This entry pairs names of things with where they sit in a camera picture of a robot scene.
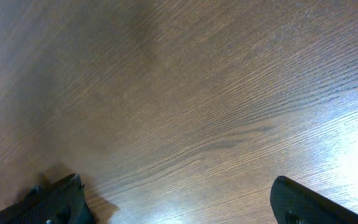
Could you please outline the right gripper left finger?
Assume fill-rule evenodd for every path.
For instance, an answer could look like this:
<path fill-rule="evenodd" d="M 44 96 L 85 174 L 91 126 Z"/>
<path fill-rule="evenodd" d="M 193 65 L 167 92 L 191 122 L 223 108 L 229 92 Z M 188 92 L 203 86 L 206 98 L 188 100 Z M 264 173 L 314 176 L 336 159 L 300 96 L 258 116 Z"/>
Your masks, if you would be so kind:
<path fill-rule="evenodd" d="M 36 186 L 21 201 L 0 211 L 0 224 L 95 224 L 84 187 L 78 174 L 48 187 Z"/>

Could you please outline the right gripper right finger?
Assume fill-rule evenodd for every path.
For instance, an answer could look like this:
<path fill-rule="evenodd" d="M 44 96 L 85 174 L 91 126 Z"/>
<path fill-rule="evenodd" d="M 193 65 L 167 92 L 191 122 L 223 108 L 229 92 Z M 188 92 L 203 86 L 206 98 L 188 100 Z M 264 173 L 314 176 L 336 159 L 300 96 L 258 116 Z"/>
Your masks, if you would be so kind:
<path fill-rule="evenodd" d="M 278 176 L 270 191 L 278 224 L 358 224 L 358 214 L 286 176 Z"/>

